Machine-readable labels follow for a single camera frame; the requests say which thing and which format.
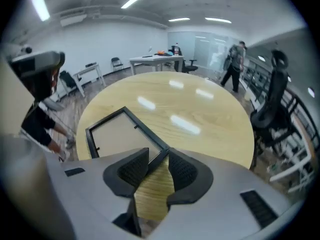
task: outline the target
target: table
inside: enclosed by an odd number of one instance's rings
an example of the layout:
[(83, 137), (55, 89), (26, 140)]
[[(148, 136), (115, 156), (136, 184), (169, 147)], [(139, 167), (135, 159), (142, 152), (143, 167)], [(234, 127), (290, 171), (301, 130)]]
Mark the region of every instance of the table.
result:
[(178, 71), (182, 72), (182, 65), (184, 62), (184, 56), (180, 56), (180, 55), (179, 56), (153, 55), (152, 57), (130, 58), (129, 61), (130, 61), (132, 75), (136, 74), (135, 64), (139, 64), (139, 63), (150, 64), (152, 66), (152, 71), (156, 72), (156, 71), (158, 71), (159, 64), (160, 64), (160, 70), (162, 71), (163, 63), (179, 61)]
[[(77, 72), (77, 73), (75, 73), (75, 74), (73, 75), (73, 79), (74, 79), (74, 82), (75, 82), (75, 84), (76, 84), (76, 87), (79, 89), (82, 97), (85, 97), (85, 91), (84, 91), (84, 89), (82, 88), (82, 85), (81, 85), (81, 83), (80, 83), (79, 80), (78, 80), (78, 77), (81, 76), (81, 75), (84, 75), (85, 73), (88, 73), (88, 72), (90, 72), (90, 71), (93, 71), (93, 70), (96, 71), (96, 73), (97, 73), (97, 75), (98, 75), (98, 78), (100, 78), (101, 84), (102, 84), (104, 87), (107, 86), (107, 85), (106, 85), (106, 82), (105, 82), (105, 80), (104, 80), (104, 76), (102, 75), (102, 72), (101, 72), (101, 70), (100, 70), (99, 64), (95, 64), (95, 65), (89, 66), (89, 67), (87, 67), (87, 68), (85, 68), (85, 69), (83, 69), (83, 70), (81, 70), (81, 71), (79, 71), (79, 72)], [(68, 88), (67, 88), (65, 82), (62, 80), (61, 83), (62, 83), (62, 86), (63, 86), (66, 94), (69, 95), (69, 91), (68, 91)]]
[[(140, 97), (154, 106), (139, 103)], [(173, 148), (233, 161), (246, 168), (251, 165), (254, 134), (241, 104), (210, 80), (167, 71), (124, 78), (95, 96), (77, 128), (76, 149), (80, 160), (91, 158), (86, 128), (124, 106)], [(174, 192), (168, 162), (166, 158), (137, 189), (139, 217), (160, 221), (166, 216), (166, 199)]]

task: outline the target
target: vent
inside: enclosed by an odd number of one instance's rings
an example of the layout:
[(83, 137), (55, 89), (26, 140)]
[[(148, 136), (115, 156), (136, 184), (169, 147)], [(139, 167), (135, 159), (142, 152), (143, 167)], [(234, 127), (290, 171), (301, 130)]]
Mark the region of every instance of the vent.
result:
[(66, 170), (64, 172), (68, 177), (70, 177), (70, 176), (73, 176), (73, 175), (77, 175), (77, 174), (83, 173), (83, 172), (85, 172), (85, 170), (83, 168), (74, 168), (74, 169), (71, 169), (71, 170)]
[(61, 13), (60, 18), (67, 18), (67, 17), (71, 17), (71, 16), (84, 14), (84, 13), (85, 13), (84, 9), (70, 10), (70, 11)]
[(265, 228), (274, 222), (278, 216), (269, 207), (269, 205), (261, 198), (261, 196), (254, 190), (243, 192), (240, 194), (245, 204), (248, 206), (253, 216), (261, 226)]

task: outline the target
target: black frame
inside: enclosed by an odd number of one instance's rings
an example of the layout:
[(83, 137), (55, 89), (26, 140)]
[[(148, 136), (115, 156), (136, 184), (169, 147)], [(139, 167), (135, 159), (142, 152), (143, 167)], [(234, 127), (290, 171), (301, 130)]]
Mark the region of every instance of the black frame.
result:
[(126, 106), (109, 114), (108, 116), (104, 117), (100, 121), (96, 122), (94, 125), (85, 129), (86, 141), (89, 146), (90, 155), (93, 159), (99, 158), (99, 154), (98, 154), (99, 148), (96, 147), (94, 137), (92, 135), (92, 131), (122, 113), (125, 113), (135, 123), (135, 127), (134, 127), (135, 129), (140, 128), (140, 130), (144, 133), (144, 135), (147, 136), (160, 149), (160, 153), (155, 158), (153, 158), (148, 164), (148, 171), (146, 173), (148, 175), (151, 172), (153, 172), (165, 159), (165, 157), (168, 155), (168, 150), (170, 146), (167, 145), (162, 139), (160, 139), (143, 122), (141, 122), (140, 119), (137, 118)]

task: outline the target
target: black chair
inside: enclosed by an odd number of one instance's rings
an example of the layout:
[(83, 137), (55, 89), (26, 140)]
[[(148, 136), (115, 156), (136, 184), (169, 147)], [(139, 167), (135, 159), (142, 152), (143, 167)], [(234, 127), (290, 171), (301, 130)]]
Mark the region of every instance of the black chair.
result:
[[(282, 97), (285, 93), (288, 84), (288, 72), (285, 70), (288, 67), (288, 58), (278, 50), (272, 51), (273, 58), (271, 59), (273, 71), (271, 74), (270, 87), (262, 108), (253, 111), (250, 115), (250, 122), (255, 133), (254, 136), (254, 154), (251, 169), (257, 164), (257, 157), (260, 155), (258, 141), (263, 141), (265, 147), (272, 147), (285, 140), (297, 129), (291, 123), (291, 117), (288, 110), (281, 105)], [(270, 129), (276, 131), (287, 129), (280, 137), (273, 139)]]
[[(169, 50), (169, 52), (172, 52), (175, 50), (175, 46), (172, 45), (172, 48), (171, 50)], [(182, 52), (181, 52), (181, 49), (179, 47), (179, 55), (182, 56)], [(197, 66), (194, 66), (194, 62), (196, 62), (197, 60), (196, 59), (190, 59), (191, 61), (191, 65), (190, 66), (186, 66), (186, 63), (185, 63), (186, 60), (183, 60), (183, 64), (182, 64), (182, 73), (187, 73), (189, 74), (190, 71), (196, 71), (198, 69)], [(178, 69), (179, 69), (179, 62), (178, 61), (175, 61), (174, 62), (174, 70), (178, 72)]]
[(118, 57), (114, 57), (111, 59), (111, 65), (112, 65), (113, 71), (124, 69), (124, 65)]

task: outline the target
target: man walking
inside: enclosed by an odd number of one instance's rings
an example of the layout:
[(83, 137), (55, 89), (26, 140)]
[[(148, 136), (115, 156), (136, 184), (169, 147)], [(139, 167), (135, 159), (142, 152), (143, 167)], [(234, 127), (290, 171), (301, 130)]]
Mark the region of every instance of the man walking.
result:
[(229, 55), (226, 59), (229, 60), (229, 67), (224, 75), (221, 86), (224, 87), (228, 79), (232, 76), (233, 91), (238, 92), (240, 72), (244, 70), (244, 52), (246, 44), (240, 41), (239, 45), (233, 45), (229, 50)]

